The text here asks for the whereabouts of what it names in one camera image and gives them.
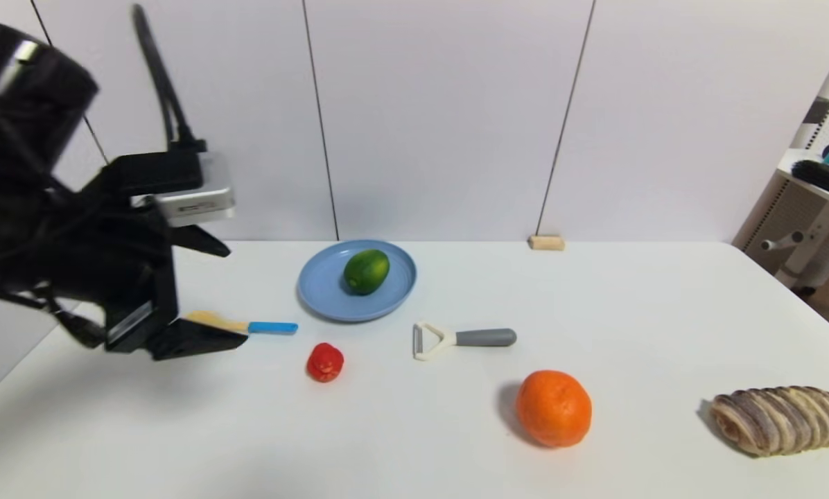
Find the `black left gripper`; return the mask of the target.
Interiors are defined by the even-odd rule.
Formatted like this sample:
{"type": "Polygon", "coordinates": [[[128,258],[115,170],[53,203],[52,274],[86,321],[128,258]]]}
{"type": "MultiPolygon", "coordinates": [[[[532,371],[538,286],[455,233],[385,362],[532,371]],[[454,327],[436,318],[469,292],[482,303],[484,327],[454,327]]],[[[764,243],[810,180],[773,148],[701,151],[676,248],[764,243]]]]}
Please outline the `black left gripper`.
{"type": "Polygon", "coordinates": [[[232,253],[199,225],[168,228],[152,204],[100,212],[43,245],[46,287],[40,296],[48,312],[88,349],[132,353],[146,348],[152,360],[163,361],[243,345],[246,334],[174,320],[171,245],[218,258],[232,253]]]}

